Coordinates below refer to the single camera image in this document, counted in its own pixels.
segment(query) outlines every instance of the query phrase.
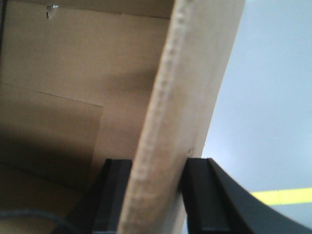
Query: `yellow floor line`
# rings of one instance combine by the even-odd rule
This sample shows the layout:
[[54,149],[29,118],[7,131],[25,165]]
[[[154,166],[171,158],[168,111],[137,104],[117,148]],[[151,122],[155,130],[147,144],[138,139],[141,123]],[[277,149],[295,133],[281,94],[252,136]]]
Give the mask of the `yellow floor line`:
[[312,202],[312,188],[285,189],[251,193],[266,205],[287,205]]

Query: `cardboard panel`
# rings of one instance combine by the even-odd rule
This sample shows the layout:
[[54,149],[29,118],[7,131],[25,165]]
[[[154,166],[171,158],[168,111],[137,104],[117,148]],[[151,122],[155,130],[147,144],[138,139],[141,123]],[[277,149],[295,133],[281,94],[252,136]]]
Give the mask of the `cardboard panel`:
[[104,106],[154,81],[168,23],[62,7],[47,19],[45,5],[9,1],[1,81]]
[[[0,210],[39,209],[65,217],[82,195],[80,192],[0,163]],[[47,234],[53,222],[37,218],[2,220],[0,233]]]
[[22,0],[37,3],[54,3],[77,9],[126,13],[130,15],[169,18],[174,0]]
[[102,108],[0,85],[0,162],[84,189]]
[[244,2],[176,2],[118,234],[171,234],[179,223],[181,203],[168,209],[186,158],[201,156]]

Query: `cardboard box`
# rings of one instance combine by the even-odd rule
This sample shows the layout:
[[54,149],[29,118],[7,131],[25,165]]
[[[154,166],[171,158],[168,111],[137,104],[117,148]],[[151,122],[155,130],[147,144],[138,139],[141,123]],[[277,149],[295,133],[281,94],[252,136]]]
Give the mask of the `cardboard box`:
[[244,0],[177,0],[172,17],[173,0],[52,3],[7,3],[0,209],[65,215],[106,158],[135,158],[118,233],[179,233],[177,183],[201,155]]

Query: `brown cardboard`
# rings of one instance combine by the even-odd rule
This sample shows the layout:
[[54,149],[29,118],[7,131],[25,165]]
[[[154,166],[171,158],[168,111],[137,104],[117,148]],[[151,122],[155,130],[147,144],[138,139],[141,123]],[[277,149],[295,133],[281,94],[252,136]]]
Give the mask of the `brown cardboard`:
[[186,158],[201,156],[244,2],[176,1],[118,234],[174,231],[164,219]]
[[42,4],[8,2],[0,161],[83,189],[98,126],[92,175],[105,158],[134,157],[169,20],[45,13]]
[[[4,169],[14,187],[1,185],[8,193],[0,205],[39,208],[31,196],[47,191],[59,209],[54,192],[68,204],[75,195],[71,200],[39,176],[83,190],[106,158],[136,155],[118,233],[178,234],[185,214],[177,183],[186,157],[201,155],[244,0],[177,0],[162,56],[169,20],[161,18],[169,17],[172,1],[55,3],[97,11],[59,7],[47,19],[46,4],[8,3],[0,163],[38,177],[24,181],[28,176]],[[10,197],[20,184],[29,195]],[[12,224],[7,233],[37,232]]]
[[[81,192],[22,172],[0,163],[0,210],[39,209],[66,216],[80,199]],[[2,220],[3,234],[47,234],[53,222],[35,218]]]
[[174,0],[22,0],[26,2],[53,3],[76,9],[125,13],[156,18],[170,18]]
[[9,1],[1,81],[98,106],[151,90],[169,21]]
[[83,190],[102,108],[0,85],[0,162]]

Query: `yellow stripe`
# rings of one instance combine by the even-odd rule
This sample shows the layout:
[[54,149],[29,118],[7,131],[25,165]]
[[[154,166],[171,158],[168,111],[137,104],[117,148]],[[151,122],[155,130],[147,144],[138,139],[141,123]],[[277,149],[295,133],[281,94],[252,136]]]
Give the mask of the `yellow stripe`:
[[287,205],[312,202],[312,188],[285,189],[251,193],[266,205]]

